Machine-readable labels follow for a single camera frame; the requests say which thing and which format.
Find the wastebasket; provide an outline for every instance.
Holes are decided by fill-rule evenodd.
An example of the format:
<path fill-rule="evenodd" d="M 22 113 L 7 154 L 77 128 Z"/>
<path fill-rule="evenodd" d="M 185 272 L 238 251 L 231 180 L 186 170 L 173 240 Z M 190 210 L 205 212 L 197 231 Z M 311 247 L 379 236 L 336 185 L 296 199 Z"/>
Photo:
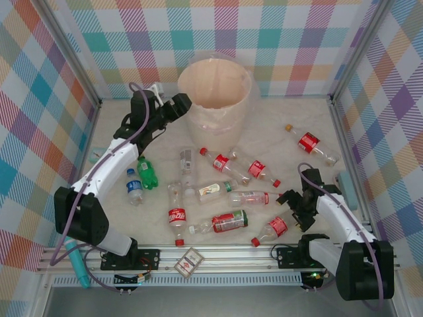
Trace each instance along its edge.
<path fill-rule="evenodd" d="M 226 152 L 238 143 L 251 86 L 247 70 L 224 58 L 195 61 L 180 74 L 178 89 L 192 101 L 186 121 L 195 146 Z"/>

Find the white floor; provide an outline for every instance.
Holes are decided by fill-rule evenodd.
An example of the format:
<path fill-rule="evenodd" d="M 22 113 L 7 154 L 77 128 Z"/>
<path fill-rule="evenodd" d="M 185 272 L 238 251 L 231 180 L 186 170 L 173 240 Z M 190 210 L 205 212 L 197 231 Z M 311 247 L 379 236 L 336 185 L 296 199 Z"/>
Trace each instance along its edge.
<path fill-rule="evenodd" d="M 122 118 L 130 112 L 129 100 L 107 100 L 100 111 L 100 117 L 93 136 L 91 147 L 107 147 L 114 132 L 119 128 Z M 320 169 L 323 181 L 332 184 L 333 177 L 345 169 L 344 162 L 338 162 L 335 167 L 325 166 L 306 152 L 302 151 L 290 139 L 285 131 L 286 124 L 300 127 L 315 134 L 318 138 L 332 145 L 340 153 L 338 141 L 328 106 L 325 99 L 308 98 L 268 98 L 261 100 L 253 111 L 248 114 L 245 130 L 238 143 L 248 154 L 267 164 L 271 171 L 281 181 L 277 192 L 294 189 L 301 192 L 300 177 L 297 165 L 308 162 Z M 193 146 L 184 118 L 167 126 L 167 131 L 157 138 L 147 150 L 145 156 L 153 163 L 159 178 L 159 187 L 154 190 L 144 190 L 145 203 L 138 207 L 129 204 L 126 197 L 126 175 L 116 181 L 106 198 L 103 208 L 110 224 L 120 232 L 135 238 L 139 244 L 174 244 L 174 237 L 168 228 L 168 195 L 167 184 L 178 179 L 178 154 L 184 146 Z M 226 180 L 227 177 L 209 166 L 205 158 L 198 155 L 198 182 Z M 84 171 L 92 164 L 86 162 Z M 129 167 L 136 168 L 136 162 Z M 270 184 L 253 180 L 249 187 L 239 190 L 264 190 L 273 192 Z M 186 205 L 188 224 L 199 223 L 202 219 L 211 218 L 227 211 L 226 199 L 207 205 L 193 203 Z M 263 225 L 274 216 L 288 210 L 288 206 L 267 205 L 246 209 L 249 218 L 247 228 L 232 230 L 221 234 L 185 234 L 185 243 L 196 244 L 250 244 L 250 240 L 258 234 Z M 329 225 L 319 215 L 316 223 L 307 233 L 326 233 L 333 237 Z M 303 233 L 297 228 L 288 230 L 276 241 L 278 243 L 297 243 Z"/>

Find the plastic bottle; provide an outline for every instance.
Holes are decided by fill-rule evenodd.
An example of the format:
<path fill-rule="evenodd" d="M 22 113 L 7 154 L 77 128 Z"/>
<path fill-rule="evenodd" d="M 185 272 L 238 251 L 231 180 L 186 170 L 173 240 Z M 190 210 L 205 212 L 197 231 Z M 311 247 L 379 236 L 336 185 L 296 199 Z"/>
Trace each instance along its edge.
<path fill-rule="evenodd" d="M 229 205 L 240 207 L 242 205 L 268 205 L 275 203 L 281 194 L 266 192 L 233 192 L 229 194 Z"/>
<path fill-rule="evenodd" d="M 340 160 L 340 155 L 337 152 L 329 149 L 313 134 L 296 129 L 290 124 L 285 126 L 285 130 L 293 136 L 299 147 L 307 153 L 319 155 L 327 165 L 334 166 Z"/>
<path fill-rule="evenodd" d="M 153 165 L 143 155 L 138 158 L 137 171 L 144 188 L 152 190 L 159 185 Z"/>
<path fill-rule="evenodd" d="M 229 180 L 227 182 L 212 182 L 207 185 L 199 186 L 196 189 L 196 196 L 200 203 L 206 203 L 217 199 L 238 188 L 236 180 Z"/>
<path fill-rule="evenodd" d="M 190 234 L 209 233 L 214 231 L 221 233 L 229 230 L 247 227 L 249 220 L 244 210 L 232 211 L 224 215 L 215 216 L 212 219 L 204 220 L 199 225 L 189 226 Z"/>
<path fill-rule="evenodd" d="M 262 164 L 259 160 L 254 160 L 237 147 L 229 151 L 228 157 L 246 168 L 249 174 L 255 178 L 270 182 L 276 188 L 280 185 L 280 180 L 272 175 L 266 165 Z"/>
<path fill-rule="evenodd" d="M 130 203 L 137 206 L 143 202 L 143 186 L 141 185 L 141 180 L 135 174 L 135 170 L 133 168 L 129 168 L 126 171 L 126 176 L 128 177 L 126 188 L 128 189 Z"/>
<path fill-rule="evenodd" d="M 169 225 L 174 233 L 175 246 L 183 246 L 182 234 L 186 228 L 186 213 L 182 203 L 182 184 L 173 182 L 167 186 L 169 193 Z"/>
<path fill-rule="evenodd" d="M 286 211 L 280 217 L 275 217 L 267 223 L 258 236 L 251 240 L 252 245 L 260 246 L 263 242 L 275 241 L 283 235 L 296 222 L 289 213 L 290 211 Z"/>
<path fill-rule="evenodd" d="M 222 172 L 229 177 L 236 179 L 238 184 L 244 186 L 249 185 L 251 177 L 238 163 L 230 161 L 227 157 L 218 152 L 209 152 L 205 147 L 200 150 L 200 154 L 203 157 L 206 157 L 207 160 L 213 164 L 213 167 L 219 172 Z"/>
<path fill-rule="evenodd" d="M 196 173 L 196 151 L 194 149 L 183 149 L 180 157 L 180 181 L 186 197 L 195 195 L 197 185 Z"/>

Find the plaid wall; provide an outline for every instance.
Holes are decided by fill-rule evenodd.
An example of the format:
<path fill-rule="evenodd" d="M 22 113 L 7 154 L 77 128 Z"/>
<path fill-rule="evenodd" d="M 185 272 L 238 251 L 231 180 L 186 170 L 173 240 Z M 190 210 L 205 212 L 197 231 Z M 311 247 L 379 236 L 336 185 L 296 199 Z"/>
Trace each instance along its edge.
<path fill-rule="evenodd" d="M 356 35 L 354 36 L 354 39 L 352 40 L 350 47 L 348 48 L 344 59 L 342 60 L 341 66 L 339 67 L 338 71 L 336 72 L 336 76 L 335 79 L 333 80 L 332 85 L 330 86 L 329 89 L 329 94 L 332 94 L 337 86 L 337 84 L 339 83 L 339 80 L 342 76 L 342 74 L 344 73 L 345 67 L 348 65 L 348 63 L 351 60 L 351 57 L 353 56 L 357 44 L 360 43 L 360 40 L 362 39 L 363 33 L 365 28 L 367 27 L 367 25 L 370 23 L 371 18 L 373 17 L 373 14 L 377 8 L 377 5 L 379 4 L 380 0 L 372 0 L 371 1 L 371 5 L 369 7 L 369 9 L 367 10 L 367 12 L 365 13 L 364 19 L 362 21 L 362 23 L 360 24 L 360 27 L 358 28 L 358 31 L 356 33 Z"/>
<path fill-rule="evenodd" d="M 236 57 L 263 96 L 326 95 L 351 46 L 348 32 L 358 29 L 359 9 L 371 0 L 49 3 L 99 93 L 128 98 L 130 81 L 160 81 L 176 93 L 188 59 L 208 50 Z"/>
<path fill-rule="evenodd" d="M 395 247 L 415 316 L 423 311 L 422 17 L 422 0 L 397 0 L 340 99 L 371 213 Z"/>
<path fill-rule="evenodd" d="M 81 164 L 95 106 L 30 0 L 0 4 L 0 316 L 22 316 L 53 195 Z"/>

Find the teal object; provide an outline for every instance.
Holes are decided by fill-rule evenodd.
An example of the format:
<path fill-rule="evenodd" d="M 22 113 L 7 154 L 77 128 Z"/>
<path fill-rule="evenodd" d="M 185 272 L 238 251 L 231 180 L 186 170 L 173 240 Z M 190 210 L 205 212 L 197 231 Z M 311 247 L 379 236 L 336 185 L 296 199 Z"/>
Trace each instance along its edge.
<path fill-rule="evenodd" d="M 137 171 L 144 188 L 152 190 L 159 185 L 159 180 L 156 177 L 153 165 L 144 156 L 138 159 Z"/>
<path fill-rule="evenodd" d="M 358 208 L 358 200 L 350 173 L 345 170 L 340 172 L 338 174 L 338 183 L 348 208 L 350 208 L 350 210 L 356 210 Z"/>
<path fill-rule="evenodd" d="M 65 239 L 65 248 L 66 251 L 69 251 L 73 247 L 77 245 L 76 241 L 71 239 L 70 237 L 66 237 Z M 75 271 L 75 275 L 77 276 L 79 282 L 81 283 L 84 289 L 88 289 L 90 287 L 90 279 L 88 278 L 87 270 L 85 269 L 84 263 L 82 261 L 81 254 L 79 250 L 75 250 L 70 253 L 69 259 L 71 260 L 73 270 Z"/>

